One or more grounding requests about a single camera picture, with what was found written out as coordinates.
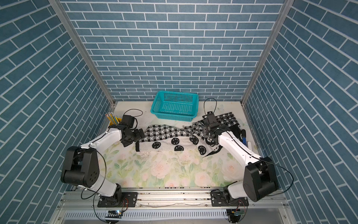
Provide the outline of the black white smiley scarf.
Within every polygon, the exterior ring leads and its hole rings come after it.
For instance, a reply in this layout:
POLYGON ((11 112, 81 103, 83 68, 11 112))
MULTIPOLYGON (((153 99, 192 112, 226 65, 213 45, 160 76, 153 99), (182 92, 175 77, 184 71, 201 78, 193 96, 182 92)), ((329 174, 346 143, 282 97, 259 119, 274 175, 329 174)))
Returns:
POLYGON ((198 150, 203 157, 217 154, 222 149, 218 143, 204 136, 204 120, 182 128, 168 125, 150 125, 144 139, 136 142, 136 152, 198 150))

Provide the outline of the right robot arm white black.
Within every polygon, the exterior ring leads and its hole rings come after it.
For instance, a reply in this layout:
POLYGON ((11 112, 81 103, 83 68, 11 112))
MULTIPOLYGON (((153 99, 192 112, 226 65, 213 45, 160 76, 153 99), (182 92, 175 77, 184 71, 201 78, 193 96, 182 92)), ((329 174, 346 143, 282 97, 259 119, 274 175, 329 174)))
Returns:
POLYGON ((227 199, 248 197, 257 202, 279 189, 275 164, 244 145, 227 126, 204 127, 204 136, 225 148, 241 165, 243 180, 224 188, 227 199))

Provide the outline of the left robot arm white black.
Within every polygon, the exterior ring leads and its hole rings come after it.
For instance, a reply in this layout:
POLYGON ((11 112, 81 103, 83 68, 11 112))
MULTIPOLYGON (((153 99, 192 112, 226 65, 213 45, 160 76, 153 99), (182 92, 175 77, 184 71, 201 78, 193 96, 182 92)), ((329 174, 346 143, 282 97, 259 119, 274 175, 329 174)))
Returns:
POLYGON ((123 125, 110 126, 108 131, 81 146, 67 149, 62 166, 61 181, 63 183, 82 186, 95 195, 99 195, 99 208, 115 208, 123 206, 135 207, 137 192, 122 192, 118 183, 107 179, 107 169, 100 174, 98 158, 104 159, 104 151, 114 143, 122 143, 124 147, 144 138, 142 129, 131 129, 123 125))

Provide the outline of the teal plastic mesh basket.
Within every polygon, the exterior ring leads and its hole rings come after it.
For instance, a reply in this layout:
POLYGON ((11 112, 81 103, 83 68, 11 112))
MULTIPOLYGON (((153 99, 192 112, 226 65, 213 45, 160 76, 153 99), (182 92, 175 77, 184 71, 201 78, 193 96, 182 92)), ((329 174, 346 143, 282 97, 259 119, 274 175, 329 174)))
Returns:
POLYGON ((191 122, 197 117, 199 96, 196 93, 159 91, 151 113, 159 119, 191 122))

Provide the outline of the yellow pencil cup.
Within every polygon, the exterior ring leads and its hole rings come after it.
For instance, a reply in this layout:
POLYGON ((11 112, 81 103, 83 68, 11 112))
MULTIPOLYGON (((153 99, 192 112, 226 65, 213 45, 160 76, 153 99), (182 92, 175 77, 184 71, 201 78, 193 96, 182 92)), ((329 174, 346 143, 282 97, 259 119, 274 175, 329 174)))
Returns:
POLYGON ((118 119, 117 119, 118 123, 120 123, 121 120, 122 120, 121 118, 118 118, 118 119))

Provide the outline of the green circuit board right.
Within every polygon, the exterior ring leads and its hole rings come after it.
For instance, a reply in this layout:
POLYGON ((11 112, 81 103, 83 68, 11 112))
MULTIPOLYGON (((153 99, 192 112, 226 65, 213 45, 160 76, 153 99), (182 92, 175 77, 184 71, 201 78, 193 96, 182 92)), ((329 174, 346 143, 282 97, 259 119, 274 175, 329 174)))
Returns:
POLYGON ((237 216, 243 216, 245 215, 245 211, 244 210, 236 210, 236 211, 231 211, 231 216, 237 217, 237 216))

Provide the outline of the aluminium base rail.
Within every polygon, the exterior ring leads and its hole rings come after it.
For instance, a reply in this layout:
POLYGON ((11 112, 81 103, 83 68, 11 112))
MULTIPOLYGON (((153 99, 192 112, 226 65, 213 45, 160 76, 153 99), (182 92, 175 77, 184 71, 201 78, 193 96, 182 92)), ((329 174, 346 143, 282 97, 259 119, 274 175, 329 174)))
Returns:
POLYGON ((283 195, 265 197, 257 202, 247 197, 228 199, 222 189, 215 188, 127 188, 122 189, 119 202, 110 204, 102 196, 90 197, 87 191, 67 191, 60 200, 60 208, 91 209, 284 209, 289 204, 283 195))

